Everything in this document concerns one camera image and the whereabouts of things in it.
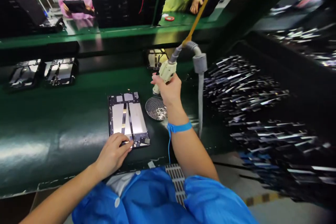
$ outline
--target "blue anti-static smock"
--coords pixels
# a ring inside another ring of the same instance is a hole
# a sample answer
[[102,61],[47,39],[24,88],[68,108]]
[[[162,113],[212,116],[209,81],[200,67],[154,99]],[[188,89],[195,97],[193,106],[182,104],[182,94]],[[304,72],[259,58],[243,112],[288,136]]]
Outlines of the blue anti-static smock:
[[77,223],[253,223],[245,203],[229,188],[201,176],[185,180],[186,209],[177,203],[174,184],[163,168],[134,175],[119,198],[99,183],[72,213]]

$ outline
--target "finger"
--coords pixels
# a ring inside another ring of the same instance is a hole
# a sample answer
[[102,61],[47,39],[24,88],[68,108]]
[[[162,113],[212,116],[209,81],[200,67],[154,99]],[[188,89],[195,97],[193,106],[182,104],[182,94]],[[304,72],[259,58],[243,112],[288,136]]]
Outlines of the finger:
[[126,151],[128,151],[128,149],[130,149],[133,145],[134,141],[129,141],[127,144],[121,146],[117,152],[119,153],[120,156],[122,156]]
[[180,80],[180,78],[177,76],[177,73],[174,73],[173,77],[170,79],[170,83],[182,83],[182,81]]
[[121,145],[121,143],[125,141],[129,141],[128,137],[120,133],[114,140],[113,145],[115,148],[118,148]]
[[127,155],[131,152],[132,148],[129,148],[123,155],[121,155],[121,157],[119,158],[118,161],[118,167],[120,168],[125,160],[125,158],[127,157]]
[[111,135],[111,136],[108,138],[106,144],[109,144],[109,145],[110,145],[110,144],[113,144],[113,143],[115,142],[115,140],[117,139],[117,137],[120,136],[120,135],[123,135],[123,134],[121,134],[121,133],[114,133],[113,135]]
[[153,81],[155,82],[155,84],[158,85],[158,87],[161,89],[161,88],[164,88],[166,86],[165,82],[163,81],[163,79],[161,79],[160,76],[157,76],[157,75],[152,75],[152,79]]

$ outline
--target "metal grating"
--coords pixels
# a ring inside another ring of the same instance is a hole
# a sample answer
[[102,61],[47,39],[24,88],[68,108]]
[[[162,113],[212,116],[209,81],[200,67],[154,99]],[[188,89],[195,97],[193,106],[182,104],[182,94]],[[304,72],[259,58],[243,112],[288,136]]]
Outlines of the metal grating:
[[174,187],[175,187],[175,196],[178,203],[180,203],[183,207],[184,200],[187,198],[186,192],[184,191],[184,175],[181,167],[178,164],[171,164],[165,166],[166,172],[171,177]]

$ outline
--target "yellow hanging cord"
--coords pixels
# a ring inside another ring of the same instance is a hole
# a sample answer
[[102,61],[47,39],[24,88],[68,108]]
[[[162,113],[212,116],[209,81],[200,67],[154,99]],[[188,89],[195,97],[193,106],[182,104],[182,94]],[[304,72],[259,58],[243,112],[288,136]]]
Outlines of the yellow hanging cord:
[[191,30],[189,32],[188,37],[182,42],[182,46],[184,46],[187,42],[191,41],[191,37],[193,36],[195,28],[196,28],[196,26],[198,24],[198,21],[200,20],[200,18],[202,16],[203,10],[204,10],[205,6],[207,5],[207,2],[208,2],[208,0],[204,0],[203,5],[201,6],[201,8],[200,8],[200,10],[199,10],[199,12],[198,12],[198,14],[196,16],[196,19],[195,19],[195,21],[194,21],[194,23],[192,25],[192,28],[191,28]]

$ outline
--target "gray hose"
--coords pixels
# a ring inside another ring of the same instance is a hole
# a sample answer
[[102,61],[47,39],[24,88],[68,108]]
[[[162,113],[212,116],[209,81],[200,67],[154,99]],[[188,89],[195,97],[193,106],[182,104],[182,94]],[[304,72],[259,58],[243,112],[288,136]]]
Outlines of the gray hose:
[[[198,44],[195,42],[189,41],[186,43],[186,48],[194,51],[195,56],[193,57],[195,72],[198,74],[198,137],[201,139],[202,129],[203,129],[203,86],[204,86],[204,72],[208,69],[207,67],[207,55],[202,53]],[[169,59],[169,63],[174,63],[177,60],[180,52],[182,51],[182,45],[178,46],[171,58]]]
[[198,47],[198,44],[196,44],[196,43],[193,42],[193,41],[189,41],[188,43],[186,43],[185,46],[186,46],[188,49],[194,51],[195,56],[198,56],[198,55],[201,55],[201,54],[202,54],[200,48]]
[[174,63],[176,62],[180,52],[182,51],[182,45],[179,45],[178,47],[176,47],[175,51],[173,52],[173,54],[171,55],[170,59],[168,60],[169,63]]

